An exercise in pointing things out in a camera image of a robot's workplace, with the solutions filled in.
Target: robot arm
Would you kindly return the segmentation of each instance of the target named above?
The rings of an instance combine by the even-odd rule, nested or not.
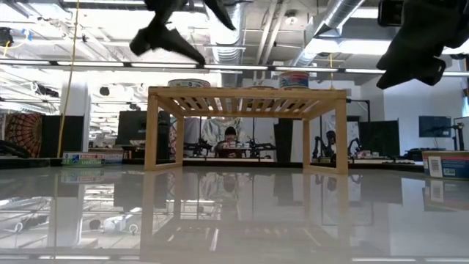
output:
[[[359,138],[353,139],[353,140],[350,142],[349,147],[347,148],[347,153],[348,153],[349,156],[352,155],[351,149],[352,149],[353,142],[357,142],[357,145],[358,145],[358,146],[357,146],[356,150],[357,150],[357,151],[360,151],[360,150],[361,150],[360,139],[359,139]]]
[[[321,143],[321,153],[320,153],[321,156],[323,155],[324,150],[327,148],[324,144],[324,141],[320,137],[316,136],[314,138],[313,158],[318,158],[318,156],[317,156],[317,153],[319,152],[318,149],[317,149],[318,143]]]

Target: colorful tapestry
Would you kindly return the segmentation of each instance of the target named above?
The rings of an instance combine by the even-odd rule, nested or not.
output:
[[[5,121],[7,121],[7,115],[0,114],[0,140],[5,138]]]
[[[42,114],[8,114],[4,128],[5,141],[27,150],[32,158],[39,157],[42,125]]]

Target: yellow cable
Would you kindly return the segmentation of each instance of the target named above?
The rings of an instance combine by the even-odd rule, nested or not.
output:
[[[62,151],[62,134],[64,133],[65,116],[67,113],[68,98],[70,97],[70,86],[72,85],[73,68],[75,66],[76,35],[77,35],[77,29],[78,29],[78,11],[79,10],[80,10],[80,0],[77,0],[76,14],[75,14],[75,31],[73,33],[72,64],[70,65],[70,75],[68,77],[67,95],[65,96],[64,110],[62,113],[62,119],[60,120],[59,147],[57,149],[57,158],[60,158],[60,152]]]
[[[8,45],[10,44],[10,41],[7,42],[6,47],[0,47],[3,48],[3,57],[5,58],[7,56],[7,51],[15,49],[15,48],[20,48],[22,45],[26,44],[26,41],[28,41],[28,34],[25,34],[26,36],[24,37],[24,41],[16,46],[9,47]]]
[[[8,40],[7,41],[7,45],[5,46],[4,48],[4,51],[3,51],[3,57],[6,57],[7,56],[7,51],[8,51],[8,45],[10,44],[10,41]]]
[[[68,105],[68,98],[70,97],[70,86],[72,85],[72,76],[73,76],[73,67],[75,65],[75,51],[76,51],[76,35],[78,29],[78,11],[80,10],[80,0],[76,2],[76,13],[75,13],[75,31],[73,33],[73,47],[72,47],[72,64],[70,65],[70,75],[68,77],[68,85],[67,85],[67,94],[65,96],[65,104],[64,110],[62,112],[62,118],[60,120],[60,131],[59,131],[59,147],[57,148],[57,158],[60,158],[60,152],[62,151],[62,134],[64,133],[64,124],[65,124],[65,116],[67,115],[67,105]],[[56,249],[57,249],[57,194],[59,189],[59,176],[56,174],[54,183],[53,183],[53,198],[55,202],[53,204],[54,215],[53,215],[53,261],[56,262]]]
[[[329,56],[329,67],[332,69],[332,54],[330,54]],[[329,89],[336,89],[334,88],[334,85],[333,85],[333,80],[334,80],[334,74],[332,72],[330,72],[330,87]]]

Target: person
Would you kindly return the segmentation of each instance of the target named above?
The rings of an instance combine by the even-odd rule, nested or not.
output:
[[[225,130],[225,140],[220,141],[215,146],[215,157],[218,157],[218,158],[242,158],[243,157],[241,150],[233,150],[233,149],[230,150],[224,147],[224,144],[226,143],[228,144],[239,143],[239,141],[237,140],[235,128],[228,127]]]

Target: bucket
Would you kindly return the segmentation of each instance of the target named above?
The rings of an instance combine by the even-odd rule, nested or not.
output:
[[[300,71],[282,73],[278,77],[280,89],[296,87],[309,88],[309,74]]]
[[[168,82],[169,87],[210,87],[208,81],[199,79],[175,79]]]

